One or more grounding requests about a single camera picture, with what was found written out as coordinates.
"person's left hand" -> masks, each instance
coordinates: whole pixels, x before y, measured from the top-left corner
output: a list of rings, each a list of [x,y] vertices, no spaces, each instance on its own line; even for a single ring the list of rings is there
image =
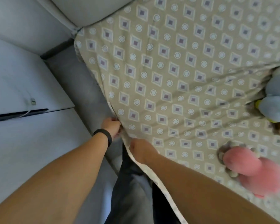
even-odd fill
[[[101,128],[108,131],[113,140],[116,137],[117,133],[120,132],[120,126],[120,121],[118,121],[116,118],[109,117],[103,121]]]

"bed sheet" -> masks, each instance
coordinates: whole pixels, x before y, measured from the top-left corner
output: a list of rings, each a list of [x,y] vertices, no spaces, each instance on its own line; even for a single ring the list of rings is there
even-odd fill
[[[280,0],[135,0],[83,28],[75,47],[121,121],[126,147],[147,139],[280,221],[280,194],[256,198],[217,159],[238,141],[280,164],[280,135],[247,105],[264,96],[269,69],[280,65]],[[137,164],[187,223],[155,173]]]

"black wristband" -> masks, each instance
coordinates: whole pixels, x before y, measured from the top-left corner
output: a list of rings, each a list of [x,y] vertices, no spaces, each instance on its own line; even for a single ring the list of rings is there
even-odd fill
[[[93,136],[97,133],[103,133],[107,138],[108,138],[108,148],[109,146],[111,145],[112,143],[112,137],[111,137],[111,134],[107,131],[107,130],[104,130],[104,129],[98,129],[96,130],[94,133],[93,133]]]

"blue stuffed toy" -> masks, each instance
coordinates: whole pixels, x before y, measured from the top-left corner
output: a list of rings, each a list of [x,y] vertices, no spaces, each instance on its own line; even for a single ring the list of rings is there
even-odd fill
[[[273,123],[280,122],[280,67],[272,74],[265,88],[266,97],[258,100],[255,107]]]

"stuffed toy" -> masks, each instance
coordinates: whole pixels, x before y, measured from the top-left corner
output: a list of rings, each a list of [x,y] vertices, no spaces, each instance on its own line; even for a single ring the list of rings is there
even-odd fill
[[[227,167],[228,174],[238,177],[242,186],[256,197],[263,199],[280,192],[280,166],[260,157],[255,148],[241,147],[232,142],[229,150],[219,153],[219,159]]]
[[[271,122],[280,122],[280,67],[265,87],[266,97],[255,102],[255,107]]]

